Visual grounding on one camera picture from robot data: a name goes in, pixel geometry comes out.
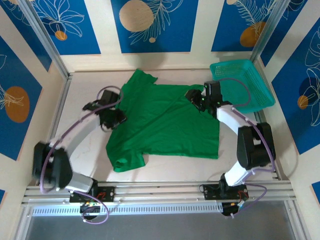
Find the green t-shirt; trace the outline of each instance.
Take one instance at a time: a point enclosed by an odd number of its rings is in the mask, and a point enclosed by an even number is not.
[[[218,158],[219,121],[185,98],[188,90],[204,86],[157,85],[156,80],[137,69],[122,87],[118,107],[127,121],[106,145],[115,172],[145,166],[143,154]]]

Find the teal plastic basket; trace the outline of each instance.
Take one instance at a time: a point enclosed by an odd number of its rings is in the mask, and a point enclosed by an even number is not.
[[[275,98],[261,78],[254,64],[248,59],[218,62],[210,65],[213,80],[234,78],[243,82],[249,89],[251,101],[247,106],[239,106],[242,113],[260,111],[275,104]],[[248,101],[247,90],[239,82],[225,80],[220,82],[224,101],[233,105],[244,104]]]

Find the gray floor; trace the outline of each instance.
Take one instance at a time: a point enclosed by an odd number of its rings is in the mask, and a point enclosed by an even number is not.
[[[291,240],[283,202],[259,202],[226,219],[220,213],[114,215],[101,225],[74,216],[38,216],[27,240]]]

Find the white table surface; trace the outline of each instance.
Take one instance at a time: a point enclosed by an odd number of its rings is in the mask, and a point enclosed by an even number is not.
[[[192,85],[212,79],[210,70],[156,70],[146,73],[158,77],[156,84]],[[82,107],[96,99],[97,92],[109,85],[122,87],[133,71],[76,72],[73,75],[64,104],[57,134],[62,134],[79,118]],[[145,155],[145,167],[126,172],[114,172],[106,152],[111,132],[100,128],[89,134],[70,157],[75,172],[98,181],[110,182],[189,182],[217,181],[237,161],[237,136],[223,123],[220,124],[219,158],[206,159],[186,156]],[[250,180],[269,181],[272,174],[262,172]]]

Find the vent grille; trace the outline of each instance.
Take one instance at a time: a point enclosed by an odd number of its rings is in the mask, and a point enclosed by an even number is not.
[[[195,204],[144,204],[144,205],[111,205],[108,206],[110,215],[148,215],[148,214],[191,214],[191,213],[221,213],[221,203]],[[32,216],[79,216],[78,205],[39,206],[33,209]],[[106,214],[104,207],[101,213]]]

